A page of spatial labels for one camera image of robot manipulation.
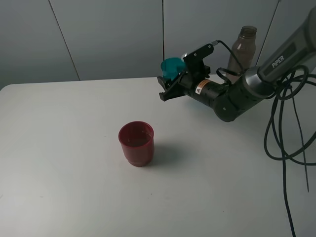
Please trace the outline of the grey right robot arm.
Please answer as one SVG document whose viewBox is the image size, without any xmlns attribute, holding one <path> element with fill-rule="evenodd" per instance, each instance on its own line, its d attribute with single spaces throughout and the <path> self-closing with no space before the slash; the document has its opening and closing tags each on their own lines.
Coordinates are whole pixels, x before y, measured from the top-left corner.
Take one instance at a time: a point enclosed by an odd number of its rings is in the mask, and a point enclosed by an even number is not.
<svg viewBox="0 0 316 237">
<path fill-rule="evenodd" d="M 222 121 L 231 122 L 262 100 L 279 96 L 288 74 L 301 69 L 305 77 L 309 76 L 309 69 L 302 63 L 316 54 L 316 10 L 311 9 L 303 24 L 262 66 L 242 71 L 235 83 L 221 74 L 227 71 L 224 68 L 216 71 L 223 84 L 209 79 L 210 67 L 203 59 L 213 53 L 217 44 L 214 41 L 185 54 L 185 66 L 176 71 L 174 78 L 158 77 L 164 89 L 159 96 L 167 101 L 187 95 L 212 108 Z"/>
</svg>

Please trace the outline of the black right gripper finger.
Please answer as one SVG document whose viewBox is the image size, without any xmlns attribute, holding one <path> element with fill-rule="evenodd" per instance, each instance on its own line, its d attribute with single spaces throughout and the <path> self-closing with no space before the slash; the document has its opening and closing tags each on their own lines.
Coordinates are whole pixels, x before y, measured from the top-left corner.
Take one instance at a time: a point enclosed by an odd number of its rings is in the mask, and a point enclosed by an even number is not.
<svg viewBox="0 0 316 237">
<path fill-rule="evenodd" d="M 158 83 L 162 86 L 164 91 L 169 90 L 169 88 L 172 85 L 172 80 L 171 79 L 166 79 L 164 77 L 157 77 L 157 79 L 158 79 Z"/>
</svg>

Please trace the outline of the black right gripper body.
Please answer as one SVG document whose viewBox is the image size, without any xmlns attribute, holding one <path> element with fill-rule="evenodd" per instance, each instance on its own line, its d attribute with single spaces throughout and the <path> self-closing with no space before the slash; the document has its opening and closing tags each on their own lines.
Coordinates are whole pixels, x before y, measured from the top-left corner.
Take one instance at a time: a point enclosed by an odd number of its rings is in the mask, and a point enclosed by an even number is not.
<svg viewBox="0 0 316 237">
<path fill-rule="evenodd" d="M 172 85 L 169 90 L 159 93 L 160 99 L 167 101 L 190 94 L 192 91 L 195 91 L 197 84 L 205 78 L 209 78 L 209 76 L 201 74 L 196 74 L 195 77 L 192 76 L 185 67 L 185 69 L 172 80 Z"/>
</svg>

